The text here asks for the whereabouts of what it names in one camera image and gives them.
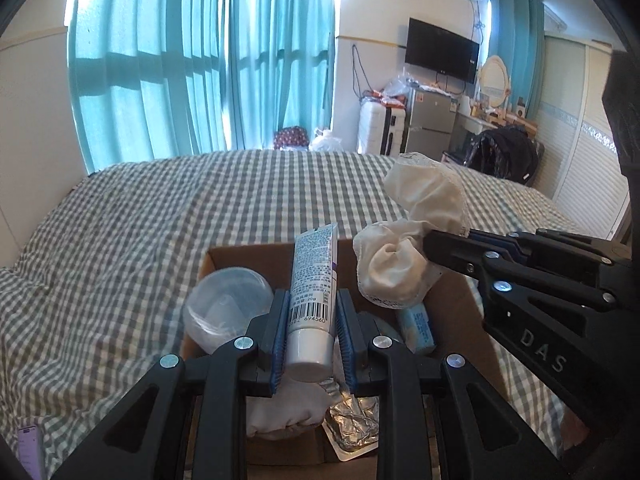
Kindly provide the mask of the cream lace cloth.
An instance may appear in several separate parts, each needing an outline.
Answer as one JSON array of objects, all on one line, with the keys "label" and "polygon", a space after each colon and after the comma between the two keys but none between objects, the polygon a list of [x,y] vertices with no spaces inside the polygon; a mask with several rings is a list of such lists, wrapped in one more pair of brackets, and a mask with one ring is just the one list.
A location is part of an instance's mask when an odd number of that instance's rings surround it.
[{"label": "cream lace cloth", "polygon": [[424,238],[433,231],[468,236],[469,208],[458,174],[420,153],[400,155],[383,188],[408,217],[369,224],[354,237],[357,283],[372,304],[407,309],[442,276],[424,254]]}]

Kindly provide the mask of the blue Vinda tissue pack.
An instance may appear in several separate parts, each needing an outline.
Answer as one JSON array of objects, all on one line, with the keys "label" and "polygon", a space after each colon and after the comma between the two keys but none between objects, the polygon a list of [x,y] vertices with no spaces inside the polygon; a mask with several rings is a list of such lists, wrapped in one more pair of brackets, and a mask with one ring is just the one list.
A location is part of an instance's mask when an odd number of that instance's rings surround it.
[{"label": "blue Vinda tissue pack", "polygon": [[418,356],[428,356],[436,349],[424,304],[398,310],[396,318],[401,336],[411,352]]}]

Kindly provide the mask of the clear plastic cotton swab jar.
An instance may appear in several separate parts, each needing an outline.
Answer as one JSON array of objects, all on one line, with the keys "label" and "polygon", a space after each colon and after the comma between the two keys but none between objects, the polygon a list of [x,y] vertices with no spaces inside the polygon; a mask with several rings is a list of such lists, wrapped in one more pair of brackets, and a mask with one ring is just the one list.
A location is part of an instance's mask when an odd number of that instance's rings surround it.
[{"label": "clear plastic cotton swab jar", "polygon": [[256,316],[269,312],[273,292],[257,272],[232,266],[208,274],[183,307],[186,334],[207,354],[245,334]]}]

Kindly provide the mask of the white cream tube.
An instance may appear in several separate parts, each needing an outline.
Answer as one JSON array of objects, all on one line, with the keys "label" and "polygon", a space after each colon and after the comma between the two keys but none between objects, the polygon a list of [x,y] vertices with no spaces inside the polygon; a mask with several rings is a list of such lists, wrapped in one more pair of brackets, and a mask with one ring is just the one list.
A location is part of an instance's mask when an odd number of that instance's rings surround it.
[{"label": "white cream tube", "polygon": [[299,234],[295,240],[285,371],[298,382],[332,375],[337,291],[337,225]]}]

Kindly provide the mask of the white wardrobe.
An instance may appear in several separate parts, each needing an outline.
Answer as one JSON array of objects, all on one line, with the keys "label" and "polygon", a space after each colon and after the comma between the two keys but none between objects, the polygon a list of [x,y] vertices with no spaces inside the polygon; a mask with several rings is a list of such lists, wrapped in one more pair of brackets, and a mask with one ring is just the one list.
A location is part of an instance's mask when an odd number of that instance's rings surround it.
[{"label": "white wardrobe", "polygon": [[619,236],[629,210],[613,133],[602,104],[611,51],[544,38],[536,139],[544,146],[534,187],[586,233]]}]

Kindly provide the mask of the black clothes pile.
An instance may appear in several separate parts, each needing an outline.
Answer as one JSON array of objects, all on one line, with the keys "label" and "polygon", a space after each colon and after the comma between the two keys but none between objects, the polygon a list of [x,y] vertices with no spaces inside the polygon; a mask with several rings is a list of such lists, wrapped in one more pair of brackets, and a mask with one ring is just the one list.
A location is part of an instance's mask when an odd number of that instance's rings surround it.
[{"label": "black clothes pile", "polygon": [[463,165],[491,177],[531,185],[543,152],[544,147],[522,127],[504,126],[474,136]]}]

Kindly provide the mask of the purple smartphone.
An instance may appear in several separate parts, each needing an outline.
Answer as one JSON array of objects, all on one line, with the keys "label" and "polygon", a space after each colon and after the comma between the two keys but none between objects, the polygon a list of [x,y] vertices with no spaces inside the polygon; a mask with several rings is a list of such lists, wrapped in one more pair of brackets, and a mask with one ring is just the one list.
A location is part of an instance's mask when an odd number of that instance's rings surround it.
[{"label": "purple smartphone", "polygon": [[40,429],[37,425],[30,425],[18,428],[16,435],[20,463],[32,480],[44,480],[46,471]]}]

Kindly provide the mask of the silver small fridge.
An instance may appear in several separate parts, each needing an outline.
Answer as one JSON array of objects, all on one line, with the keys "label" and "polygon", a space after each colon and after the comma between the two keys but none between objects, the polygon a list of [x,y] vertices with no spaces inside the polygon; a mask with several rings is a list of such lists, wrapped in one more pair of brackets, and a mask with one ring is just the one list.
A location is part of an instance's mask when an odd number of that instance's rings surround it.
[{"label": "silver small fridge", "polygon": [[404,153],[439,160],[451,141],[458,101],[446,93],[413,89],[407,102]]}]

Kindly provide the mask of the white suitcase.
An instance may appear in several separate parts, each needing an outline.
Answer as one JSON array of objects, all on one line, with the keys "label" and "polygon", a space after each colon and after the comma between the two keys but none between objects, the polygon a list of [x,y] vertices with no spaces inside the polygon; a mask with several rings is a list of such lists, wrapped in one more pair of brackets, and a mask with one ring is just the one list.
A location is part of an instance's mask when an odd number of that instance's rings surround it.
[{"label": "white suitcase", "polygon": [[406,111],[380,102],[360,105],[358,153],[397,157],[404,137]]}]

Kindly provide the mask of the checkered bed cover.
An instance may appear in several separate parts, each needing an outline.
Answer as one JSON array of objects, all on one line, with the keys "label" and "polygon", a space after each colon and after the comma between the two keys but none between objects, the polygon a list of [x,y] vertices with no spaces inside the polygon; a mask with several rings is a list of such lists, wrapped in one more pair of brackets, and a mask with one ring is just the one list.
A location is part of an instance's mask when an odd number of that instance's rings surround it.
[{"label": "checkered bed cover", "polygon": [[209,248],[344,240],[401,218],[390,158],[217,152],[92,174],[1,271],[1,435],[35,427],[55,471],[138,379],[180,348],[181,308]]}]

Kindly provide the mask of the white oval mirror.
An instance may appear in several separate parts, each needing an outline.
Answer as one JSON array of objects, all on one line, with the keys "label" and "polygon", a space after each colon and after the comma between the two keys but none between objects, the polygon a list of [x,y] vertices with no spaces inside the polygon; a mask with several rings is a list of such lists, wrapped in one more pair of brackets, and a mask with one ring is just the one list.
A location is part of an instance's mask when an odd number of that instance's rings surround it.
[{"label": "white oval mirror", "polygon": [[488,106],[499,108],[506,105],[511,94],[511,81],[502,58],[491,55],[480,69],[480,93],[488,97]]}]

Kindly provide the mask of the dark red bag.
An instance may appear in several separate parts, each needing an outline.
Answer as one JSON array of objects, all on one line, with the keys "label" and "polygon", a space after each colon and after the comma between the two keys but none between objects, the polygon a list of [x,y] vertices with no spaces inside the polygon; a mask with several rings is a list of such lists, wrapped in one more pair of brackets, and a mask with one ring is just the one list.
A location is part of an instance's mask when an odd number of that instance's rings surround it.
[{"label": "dark red bag", "polygon": [[273,148],[277,151],[307,151],[308,146],[307,130],[301,126],[285,127],[273,138]]}]

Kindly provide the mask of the teal side curtain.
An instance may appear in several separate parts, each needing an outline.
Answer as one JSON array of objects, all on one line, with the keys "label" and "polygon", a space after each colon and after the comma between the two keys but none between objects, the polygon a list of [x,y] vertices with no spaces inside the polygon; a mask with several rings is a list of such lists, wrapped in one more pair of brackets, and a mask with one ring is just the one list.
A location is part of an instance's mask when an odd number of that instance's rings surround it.
[{"label": "teal side curtain", "polygon": [[544,74],[544,4],[542,0],[489,0],[491,32],[488,55],[498,55],[511,81],[513,105],[522,98],[525,117],[535,119]]}]

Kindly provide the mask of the teal window curtain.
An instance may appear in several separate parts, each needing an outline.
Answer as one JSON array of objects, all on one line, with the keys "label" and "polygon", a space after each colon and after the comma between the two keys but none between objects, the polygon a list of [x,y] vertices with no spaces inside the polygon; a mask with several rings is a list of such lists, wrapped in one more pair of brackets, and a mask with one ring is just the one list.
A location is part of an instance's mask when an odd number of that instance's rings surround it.
[{"label": "teal window curtain", "polygon": [[329,125],[334,0],[67,0],[86,168],[272,148]]}]

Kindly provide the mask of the black wall television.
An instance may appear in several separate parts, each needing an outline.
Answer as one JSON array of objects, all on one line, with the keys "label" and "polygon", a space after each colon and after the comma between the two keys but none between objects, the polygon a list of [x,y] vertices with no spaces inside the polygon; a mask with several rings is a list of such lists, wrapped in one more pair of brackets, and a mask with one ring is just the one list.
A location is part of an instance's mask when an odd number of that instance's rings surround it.
[{"label": "black wall television", "polygon": [[480,45],[448,29],[409,18],[405,63],[467,84],[475,81]]}]

